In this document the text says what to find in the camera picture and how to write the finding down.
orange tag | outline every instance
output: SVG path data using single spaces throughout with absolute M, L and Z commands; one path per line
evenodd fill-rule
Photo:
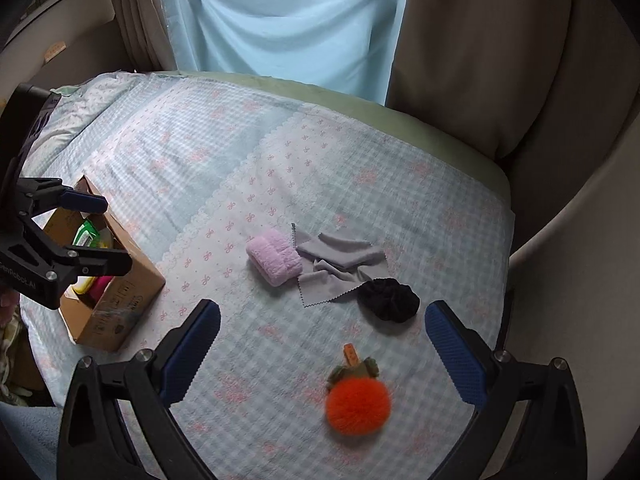
M 54 43 L 44 53 L 44 62 L 48 63 L 65 49 L 66 49 L 66 43 L 64 41 L 59 41 L 57 43 Z
M 347 364 L 349 366 L 357 366 L 360 364 L 360 359 L 358 354 L 356 354 L 356 349 L 351 343 L 347 343 L 344 346 L 344 358 L 347 359 Z

orange pom-pom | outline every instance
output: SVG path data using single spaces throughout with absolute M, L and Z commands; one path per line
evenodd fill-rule
M 385 385 L 371 378 L 341 380 L 326 398 L 329 424 L 345 435 L 364 435 L 379 430 L 390 413 L 391 400 Z

folded pink towel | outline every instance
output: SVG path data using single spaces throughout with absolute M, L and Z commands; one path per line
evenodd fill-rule
M 302 273 L 302 259 L 289 240 L 276 229 L 268 229 L 246 243 L 246 253 L 272 286 L 279 286 Z

bedsheet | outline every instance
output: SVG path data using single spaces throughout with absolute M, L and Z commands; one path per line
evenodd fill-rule
M 185 70 L 161 73 L 218 79 L 329 108 L 347 117 L 357 119 L 361 123 L 368 124 L 396 139 L 404 140 L 424 152 L 431 153 L 436 158 L 495 191 L 507 204 L 511 201 L 509 179 L 494 161 L 477 152 L 471 146 L 467 146 L 461 140 L 397 110 L 365 101 L 353 95 L 274 77 L 221 72 L 188 72 Z
M 153 348 L 200 298 L 222 328 L 176 421 L 221 479 L 426 478 L 472 413 L 424 333 L 444 299 L 492 345 L 513 216 L 485 186 L 391 136 L 317 105 L 210 79 L 114 73 L 62 99 L 26 176 L 82 174 L 167 283 L 117 354 L 74 346 L 57 312 L 22 298 L 34 357 L 62 405 L 76 361 Z M 353 298 L 304 308 L 269 287 L 244 244 L 268 226 L 340 230 L 382 244 L 422 304 L 389 326 Z M 324 381 L 342 346 L 378 362 L 392 396 L 383 430 L 343 438 L 324 421 Z M 133 420 L 148 470 L 161 476 Z

yellow item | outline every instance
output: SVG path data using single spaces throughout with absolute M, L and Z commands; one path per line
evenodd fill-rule
M 98 231 L 100 238 L 98 240 L 98 247 L 102 249 L 113 249 L 113 233 L 108 227 L 100 229 Z
M 95 276 L 78 276 L 78 281 L 71 288 L 76 294 L 86 294 L 94 284 Z

